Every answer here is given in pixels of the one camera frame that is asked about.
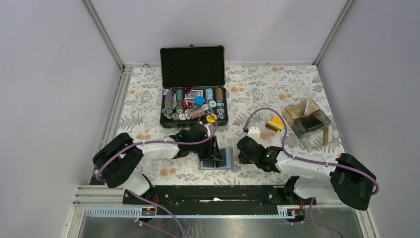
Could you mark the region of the black credit card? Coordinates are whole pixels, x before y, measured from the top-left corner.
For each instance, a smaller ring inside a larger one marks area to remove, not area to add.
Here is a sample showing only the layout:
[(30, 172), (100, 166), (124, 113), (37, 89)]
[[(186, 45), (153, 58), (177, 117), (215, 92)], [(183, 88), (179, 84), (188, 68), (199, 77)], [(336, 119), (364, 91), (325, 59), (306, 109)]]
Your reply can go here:
[(226, 149), (222, 148), (220, 149), (220, 160), (217, 162), (219, 167), (226, 166), (227, 160), (226, 160)]
[(204, 169), (204, 170), (215, 169), (216, 168), (216, 162), (215, 161), (201, 161), (200, 168)]

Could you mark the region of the floral patterned table mat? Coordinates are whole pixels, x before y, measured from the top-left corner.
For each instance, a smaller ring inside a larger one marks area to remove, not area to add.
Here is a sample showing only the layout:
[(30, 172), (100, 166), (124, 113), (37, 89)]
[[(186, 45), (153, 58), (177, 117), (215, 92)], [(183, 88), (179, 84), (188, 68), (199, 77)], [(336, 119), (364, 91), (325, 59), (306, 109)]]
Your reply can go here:
[[(281, 133), (265, 127), (275, 113), (285, 106), (313, 98), (325, 114), (332, 113), (317, 67), (228, 66), (225, 69), (228, 123), (220, 126), (216, 136), (220, 148), (232, 148), (238, 155), (237, 142), (244, 136), (247, 119), (260, 129), (258, 143), (279, 146)], [(118, 132), (127, 132), (139, 140), (163, 139), (175, 134), (177, 128), (160, 125), (163, 86), (159, 67), (136, 67), (122, 109)], [(180, 159), (143, 159), (136, 173), (145, 175), (154, 185), (281, 185), (288, 176), (266, 173), (254, 165), (242, 165), (237, 157), (229, 170), (201, 170), (195, 154)]]

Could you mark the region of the yellow round dealer chip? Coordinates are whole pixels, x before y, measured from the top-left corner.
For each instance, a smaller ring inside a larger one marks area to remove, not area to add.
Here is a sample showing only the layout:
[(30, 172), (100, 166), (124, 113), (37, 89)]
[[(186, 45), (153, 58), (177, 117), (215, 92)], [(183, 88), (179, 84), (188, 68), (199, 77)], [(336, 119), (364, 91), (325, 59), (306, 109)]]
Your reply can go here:
[(215, 123), (217, 121), (216, 114), (210, 114), (206, 116), (206, 121), (209, 123)]

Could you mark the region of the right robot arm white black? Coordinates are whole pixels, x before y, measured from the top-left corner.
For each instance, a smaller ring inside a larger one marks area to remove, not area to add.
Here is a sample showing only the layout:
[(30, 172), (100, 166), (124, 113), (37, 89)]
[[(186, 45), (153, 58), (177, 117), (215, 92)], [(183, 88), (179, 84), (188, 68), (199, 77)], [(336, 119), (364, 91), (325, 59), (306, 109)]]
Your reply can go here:
[(302, 199), (339, 199), (345, 205), (365, 211), (378, 192), (376, 176), (348, 153), (339, 158), (305, 158), (280, 146), (264, 147), (245, 136), (237, 143), (242, 164), (253, 164), (265, 172), (289, 176), (284, 198), (290, 204)]

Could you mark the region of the orange yellow sticky note stack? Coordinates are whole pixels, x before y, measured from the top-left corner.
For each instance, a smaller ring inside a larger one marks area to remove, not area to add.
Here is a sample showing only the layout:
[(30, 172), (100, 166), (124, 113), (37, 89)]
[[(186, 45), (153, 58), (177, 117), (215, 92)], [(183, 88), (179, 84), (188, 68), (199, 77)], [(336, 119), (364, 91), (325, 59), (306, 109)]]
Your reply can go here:
[(281, 132), (284, 129), (284, 123), (278, 116), (273, 116), (273, 118), (266, 122), (265, 127), (274, 132)]

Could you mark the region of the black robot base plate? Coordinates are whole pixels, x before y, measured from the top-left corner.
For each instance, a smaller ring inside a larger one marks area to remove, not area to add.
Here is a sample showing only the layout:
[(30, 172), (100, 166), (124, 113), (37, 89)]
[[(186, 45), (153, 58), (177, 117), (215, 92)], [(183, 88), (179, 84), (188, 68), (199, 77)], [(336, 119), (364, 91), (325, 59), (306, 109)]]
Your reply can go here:
[(139, 198), (126, 191), (124, 205), (164, 207), (158, 215), (175, 216), (258, 216), (279, 215), (279, 208), (301, 209), (311, 199), (298, 197), (290, 186), (282, 185), (156, 185)]

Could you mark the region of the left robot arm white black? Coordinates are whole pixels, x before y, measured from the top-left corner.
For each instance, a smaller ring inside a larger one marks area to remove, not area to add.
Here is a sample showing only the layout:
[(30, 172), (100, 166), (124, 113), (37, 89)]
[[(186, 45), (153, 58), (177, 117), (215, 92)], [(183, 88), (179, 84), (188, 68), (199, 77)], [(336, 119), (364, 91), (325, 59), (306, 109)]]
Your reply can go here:
[(217, 144), (215, 130), (209, 124), (195, 123), (166, 139), (135, 140), (124, 132), (116, 136), (94, 157), (96, 179), (109, 188), (123, 188), (134, 193), (139, 202), (152, 201), (152, 184), (135, 172), (143, 159), (178, 159), (194, 153), (201, 161), (220, 162), (224, 156)]

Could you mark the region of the playing card deck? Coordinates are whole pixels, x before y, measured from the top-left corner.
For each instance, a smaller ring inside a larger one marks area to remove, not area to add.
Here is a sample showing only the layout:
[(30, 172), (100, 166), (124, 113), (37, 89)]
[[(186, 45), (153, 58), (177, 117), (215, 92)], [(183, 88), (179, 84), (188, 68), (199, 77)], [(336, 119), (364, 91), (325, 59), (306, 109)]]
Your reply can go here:
[(185, 94), (186, 100), (194, 100), (196, 97), (203, 96), (203, 90), (191, 90)]

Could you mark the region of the blue round chip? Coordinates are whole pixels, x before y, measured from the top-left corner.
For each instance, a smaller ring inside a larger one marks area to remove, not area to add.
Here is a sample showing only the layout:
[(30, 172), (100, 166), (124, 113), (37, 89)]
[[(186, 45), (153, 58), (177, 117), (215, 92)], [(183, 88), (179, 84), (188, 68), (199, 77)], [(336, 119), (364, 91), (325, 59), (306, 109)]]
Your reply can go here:
[(202, 96), (197, 96), (194, 98), (194, 103), (196, 105), (203, 105), (205, 103), (205, 99)]

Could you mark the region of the black poker chip case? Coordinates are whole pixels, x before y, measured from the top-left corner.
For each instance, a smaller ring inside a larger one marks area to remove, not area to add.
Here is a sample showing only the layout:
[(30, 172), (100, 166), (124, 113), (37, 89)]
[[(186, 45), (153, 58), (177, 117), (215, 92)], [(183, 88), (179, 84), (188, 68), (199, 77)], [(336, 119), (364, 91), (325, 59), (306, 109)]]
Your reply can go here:
[[(194, 122), (205, 122), (207, 113), (216, 114), (218, 125), (227, 125), (224, 46), (167, 47), (159, 53), (164, 88), (160, 125), (189, 127)], [(203, 90), (203, 105), (185, 99), (191, 90)]]

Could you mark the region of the beige card holder wallet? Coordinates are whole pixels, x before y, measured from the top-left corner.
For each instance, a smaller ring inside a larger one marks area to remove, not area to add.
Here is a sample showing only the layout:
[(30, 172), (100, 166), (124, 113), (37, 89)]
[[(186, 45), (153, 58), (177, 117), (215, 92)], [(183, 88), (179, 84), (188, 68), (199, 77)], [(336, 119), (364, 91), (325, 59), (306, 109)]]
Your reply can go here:
[(230, 170), (233, 168), (233, 148), (222, 148), (220, 150), (221, 161), (200, 161), (199, 170)]

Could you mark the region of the clear acrylic card box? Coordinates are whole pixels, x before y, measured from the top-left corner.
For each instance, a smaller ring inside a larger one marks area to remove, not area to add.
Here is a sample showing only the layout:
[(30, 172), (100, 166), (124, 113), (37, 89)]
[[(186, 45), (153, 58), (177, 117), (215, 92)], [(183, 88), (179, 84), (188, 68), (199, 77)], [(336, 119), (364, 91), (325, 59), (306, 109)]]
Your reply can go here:
[(282, 115), (308, 152), (341, 137), (335, 123), (311, 97), (298, 104), (286, 106)]

